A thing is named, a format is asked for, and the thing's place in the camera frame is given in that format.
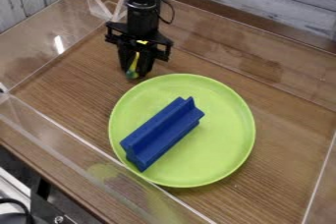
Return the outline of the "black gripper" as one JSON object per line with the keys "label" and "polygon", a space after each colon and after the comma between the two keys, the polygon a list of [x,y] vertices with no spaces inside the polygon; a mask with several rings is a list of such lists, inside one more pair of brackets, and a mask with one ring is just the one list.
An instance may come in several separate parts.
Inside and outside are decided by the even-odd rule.
{"label": "black gripper", "polygon": [[[124,72],[134,72],[138,69],[139,76],[143,78],[152,70],[155,59],[170,60],[174,41],[159,30],[147,35],[135,35],[128,31],[127,24],[115,22],[107,22],[107,29],[106,41],[119,48],[120,64]],[[135,45],[138,40],[146,40],[148,45],[144,51],[139,53],[136,67],[134,63],[135,51],[132,49],[138,49]]]}

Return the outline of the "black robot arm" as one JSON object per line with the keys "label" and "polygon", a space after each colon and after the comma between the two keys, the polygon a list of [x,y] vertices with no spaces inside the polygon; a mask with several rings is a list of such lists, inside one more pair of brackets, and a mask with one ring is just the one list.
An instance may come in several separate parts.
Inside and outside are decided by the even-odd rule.
{"label": "black robot arm", "polygon": [[122,69],[130,79],[143,78],[152,70],[155,60],[168,61],[174,41],[159,31],[159,22],[171,24],[160,16],[167,0],[126,0],[127,20],[108,21],[106,41],[119,49]]}

